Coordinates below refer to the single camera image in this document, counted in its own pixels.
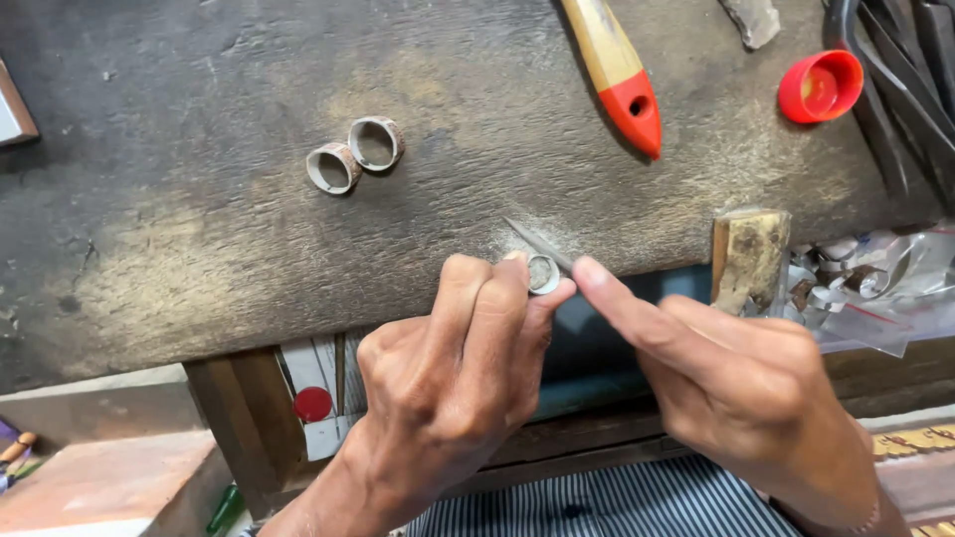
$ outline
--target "fingernail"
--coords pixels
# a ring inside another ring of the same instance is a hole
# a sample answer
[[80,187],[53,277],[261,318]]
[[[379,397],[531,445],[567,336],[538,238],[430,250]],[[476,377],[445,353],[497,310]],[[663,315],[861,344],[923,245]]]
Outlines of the fingernail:
[[518,259],[524,263],[527,263],[527,252],[516,249],[505,255],[504,259]]
[[610,273],[600,263],[593,258],[584,256],[577,260],[577,271],[579,277],[583,278],[588,285],[601,286],[610,277]]

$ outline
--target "hand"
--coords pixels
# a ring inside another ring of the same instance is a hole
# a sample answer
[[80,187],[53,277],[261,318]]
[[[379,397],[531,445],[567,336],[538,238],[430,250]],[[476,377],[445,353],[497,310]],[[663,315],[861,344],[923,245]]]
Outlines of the hand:
[[871,439],[836,399],[811,333],[682,296],[654,307],[590,258],[574,279],[637,349],[674,438],[811,525],[870,522],[881,494]]
[[537,410],[554,310],[576,292],[564,279],[528,299],[529,280],[522,252],[494,267],[455,255],[431,315],[368,335],[358,348],[368,413],[263,537],[380,537],[478,471]]

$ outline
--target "blue striped fabric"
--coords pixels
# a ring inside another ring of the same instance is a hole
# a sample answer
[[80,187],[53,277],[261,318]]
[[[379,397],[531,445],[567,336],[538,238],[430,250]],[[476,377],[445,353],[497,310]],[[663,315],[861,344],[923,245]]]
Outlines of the blue striped fabric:
[[798,537],[701,456],[645,462],[439,502],[408,537]]

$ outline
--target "red bottle cap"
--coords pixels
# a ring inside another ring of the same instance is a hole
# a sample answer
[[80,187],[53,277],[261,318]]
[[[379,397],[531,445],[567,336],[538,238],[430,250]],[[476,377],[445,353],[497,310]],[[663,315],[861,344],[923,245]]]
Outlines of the red bottle cap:
[[325,419],[331,412],[331,394],[318,386],[308,386],[295,395],[295,415],[305,423]]
[[818,123],[845,114],[862,93],[865,73],[846,51],[826,51],[796,63],[779,83],[779,108],[796,123]]

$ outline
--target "tool handle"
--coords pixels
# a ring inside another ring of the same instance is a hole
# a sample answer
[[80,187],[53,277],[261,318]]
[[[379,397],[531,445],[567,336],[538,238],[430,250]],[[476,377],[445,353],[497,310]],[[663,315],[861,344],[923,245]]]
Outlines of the tool handle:
[[604,0],[562,0],[594,89],[638,149],[660,158],[660,111],[649,77]]
[[26,453],[27,449],[29,449],[34,442],[36,442],[36,435],[34,433],[23,433],[13,445],[4,450],[3,454],[0,455],[0,462],[9,464],[16,461],[20,456]]

